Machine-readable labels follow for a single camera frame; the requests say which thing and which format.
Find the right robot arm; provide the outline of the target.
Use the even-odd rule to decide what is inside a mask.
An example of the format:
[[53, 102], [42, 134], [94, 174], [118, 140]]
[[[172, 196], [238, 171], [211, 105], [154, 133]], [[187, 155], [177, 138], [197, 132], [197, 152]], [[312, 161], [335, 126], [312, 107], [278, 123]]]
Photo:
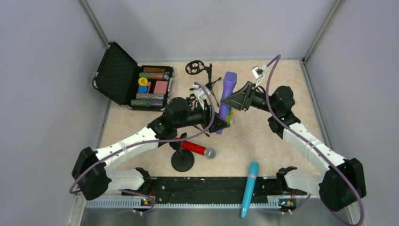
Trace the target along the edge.
[[236, 92], [223, 91], [221, 103], [237, 111], [254, 107], [275, 113], [268, 119], [272, 132], [292, 144], [319, 172], [315, 175], [295, 167], [282, 168], [277, 175], [283, 178], [284, 187], [317, 196], [334, 212], [356, 202], [356, 194], [360, 198], [366, 196], [362, 163], [334, 152], [308, 131], [291, 110], [295, 100], [289, 86], [279, 86], [269, 96], [248, 81]]

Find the black round-base mic stand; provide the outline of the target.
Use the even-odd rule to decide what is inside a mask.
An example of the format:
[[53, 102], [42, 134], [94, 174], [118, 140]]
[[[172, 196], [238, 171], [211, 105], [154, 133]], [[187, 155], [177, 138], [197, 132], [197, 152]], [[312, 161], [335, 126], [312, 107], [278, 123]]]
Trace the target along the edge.
[[169, 142], [170, 147], [175, 151], [171, 157], [171, 165], [178, 172], [189, 171], [194, 163], [194, 155], [191, 151], [181, 147], [182, 141]]

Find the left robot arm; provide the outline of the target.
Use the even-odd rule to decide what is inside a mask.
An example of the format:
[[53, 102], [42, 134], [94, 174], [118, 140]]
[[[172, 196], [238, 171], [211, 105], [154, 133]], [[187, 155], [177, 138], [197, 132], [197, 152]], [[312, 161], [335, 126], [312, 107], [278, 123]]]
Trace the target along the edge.
[[138, 190], [144, 183], [143, 175], [137, 171], [122, 179], [113, 174], [116, 167], [146, 151], [166, 143], [182, 142], [177, 138], [177, 129], [200, 125], [203, 132], [213, 133], [228, 128], [211, 104], [191, 108], [186, 99], [173, 98], [161, 116], [151, 121], [140, 131], [107, 147], [93, 150], [86, 147], [80, 151], [72, 169], [75, 180], [69, 192], [82, 193], [87, 201], [94, 200], [112, 189]]

